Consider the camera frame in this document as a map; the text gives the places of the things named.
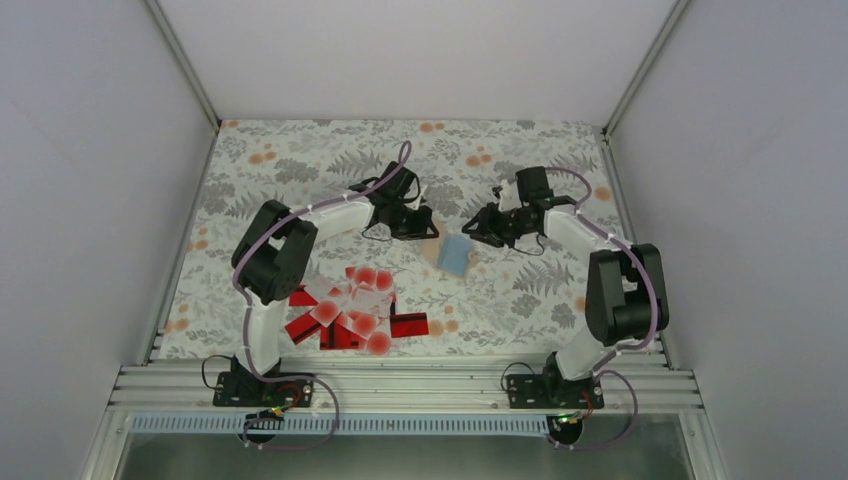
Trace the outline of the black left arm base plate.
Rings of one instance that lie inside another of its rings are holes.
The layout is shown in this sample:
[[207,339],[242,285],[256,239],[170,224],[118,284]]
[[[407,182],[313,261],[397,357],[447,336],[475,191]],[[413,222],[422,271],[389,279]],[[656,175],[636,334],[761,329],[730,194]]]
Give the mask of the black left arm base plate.
[[314,378],[263,382],[248,372],[222,372],[213,385],[216,407],[276,408],[311,406]]

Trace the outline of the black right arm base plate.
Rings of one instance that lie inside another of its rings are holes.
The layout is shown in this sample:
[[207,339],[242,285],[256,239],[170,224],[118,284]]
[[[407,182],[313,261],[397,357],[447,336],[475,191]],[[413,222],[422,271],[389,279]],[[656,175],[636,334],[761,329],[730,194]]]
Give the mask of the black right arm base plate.
[[586,410],[605,406],[600,382],[591,377],[565,380],[558,375],[509,374],[505,387],[512,409]]

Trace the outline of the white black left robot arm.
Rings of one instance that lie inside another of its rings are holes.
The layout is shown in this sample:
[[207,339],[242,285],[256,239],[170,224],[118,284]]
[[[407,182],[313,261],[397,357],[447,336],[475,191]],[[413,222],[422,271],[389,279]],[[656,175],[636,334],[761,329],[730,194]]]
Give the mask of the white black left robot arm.
[[399,241],[437,238],[433,213],[423,190],[412,199],[406,193],[419,184],[401,154],[380,177],[355,184],[339,195],[299,210],[277,200],[265,202],[239,241],[231,260],[233,287],[246,301],[242,346],[236,353],[246,371],[239,392],[255,405],[270,402],[278,391],[281,359],[278,333],[287,298],[301,285],[315,244],[350,230],[378,224]]

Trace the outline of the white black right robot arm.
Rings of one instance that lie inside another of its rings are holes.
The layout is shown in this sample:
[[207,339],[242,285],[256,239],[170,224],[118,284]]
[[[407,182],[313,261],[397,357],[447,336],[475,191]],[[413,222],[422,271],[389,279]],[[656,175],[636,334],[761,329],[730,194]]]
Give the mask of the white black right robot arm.
[[646,348],[668,326],[670,312],[659,249],[603,230],[583,214],[585,197],[555,195],[548,176],[556,170],[536,166],[518,171],[494,188],[495,201],[462,231],[475,241],[509,248],[537,234],[586,265],[586,326],[552,354],[541,382],[544,399],[565,407],[578,397],[579,380],[599,376],[625,351]]

